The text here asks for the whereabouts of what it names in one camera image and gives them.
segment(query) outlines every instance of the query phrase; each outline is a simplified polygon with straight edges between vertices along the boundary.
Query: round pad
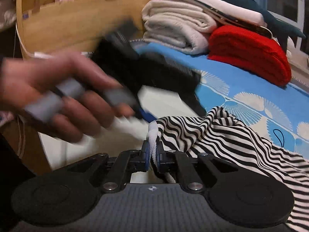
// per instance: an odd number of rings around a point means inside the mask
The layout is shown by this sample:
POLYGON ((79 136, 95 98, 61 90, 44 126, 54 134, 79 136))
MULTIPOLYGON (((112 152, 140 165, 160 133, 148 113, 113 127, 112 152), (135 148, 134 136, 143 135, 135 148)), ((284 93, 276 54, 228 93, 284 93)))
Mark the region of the round pad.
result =
POLYGON ((51 173, 30 179, 12 195, 12 208, 28 223, 56 226, 73 222, 92 210, 99 192, 80 173, 51 173))
POLYGON ((286 222, 294 206, 287 186, 258 173, 228 175, 209 192, 210 205, 222 218, 253 228, 286 222))

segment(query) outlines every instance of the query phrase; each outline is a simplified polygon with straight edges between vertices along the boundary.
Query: red folded blanket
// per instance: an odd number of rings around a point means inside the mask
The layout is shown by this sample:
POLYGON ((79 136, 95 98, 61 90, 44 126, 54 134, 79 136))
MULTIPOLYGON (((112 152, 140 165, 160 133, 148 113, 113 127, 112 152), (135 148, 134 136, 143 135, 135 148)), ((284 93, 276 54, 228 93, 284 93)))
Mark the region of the red folded blanket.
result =
POLYGON ((249 30, 226 25, 209 38, 208 59, 250 71, 267 81, 285 86, 292 77, 291 68, 279 44, 249 30))

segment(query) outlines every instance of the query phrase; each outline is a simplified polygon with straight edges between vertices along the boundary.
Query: striped fabric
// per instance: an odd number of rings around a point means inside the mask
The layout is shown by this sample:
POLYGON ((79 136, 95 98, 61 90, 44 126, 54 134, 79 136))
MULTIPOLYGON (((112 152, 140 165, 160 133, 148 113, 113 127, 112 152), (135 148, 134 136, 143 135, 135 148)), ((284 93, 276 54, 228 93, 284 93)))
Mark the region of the striped fabric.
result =
MULTIPOLYGON (((162 141, 165 150, 179 150, 191 157, 210 153, 286 184, 295 198, 287 225, 294 231, 309 231, 309 161, 301 155, 260 137, 222 107, 213 108, 205 118, 164 117, 156 123, 158 135, 152 140, 162 141)), ((150 140, 150 147, 155 148, 150 140)), ((154 151, 151 159, 155 165, 154 151)), ((174 182, 171 175, 166 179, 174 182)))

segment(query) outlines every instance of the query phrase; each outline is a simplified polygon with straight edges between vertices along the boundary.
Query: logo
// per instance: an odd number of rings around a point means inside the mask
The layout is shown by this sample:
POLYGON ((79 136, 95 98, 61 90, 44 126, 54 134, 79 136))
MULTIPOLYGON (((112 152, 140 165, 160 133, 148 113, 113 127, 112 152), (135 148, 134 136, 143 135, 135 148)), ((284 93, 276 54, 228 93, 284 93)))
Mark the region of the logo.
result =
POLYGON ((148 187, 148 189, 149 189, 150 191, 155 191, 155 190, 157 190, 158 188, 155 187, 155 186, 151 186, 151 187, 148 187))

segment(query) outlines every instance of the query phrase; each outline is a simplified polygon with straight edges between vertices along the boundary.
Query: mattress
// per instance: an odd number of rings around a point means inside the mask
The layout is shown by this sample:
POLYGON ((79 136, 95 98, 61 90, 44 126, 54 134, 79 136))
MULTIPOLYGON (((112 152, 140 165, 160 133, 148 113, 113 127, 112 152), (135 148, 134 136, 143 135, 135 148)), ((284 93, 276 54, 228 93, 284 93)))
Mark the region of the mattress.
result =
POLYGON ((224 107, 260 136, 309 159, 309 94, 295 85, 280 88, 229 64, 190 56, 156 43, 137 50, 158 52, 201 72, 197 96, 210 111, 224 107))

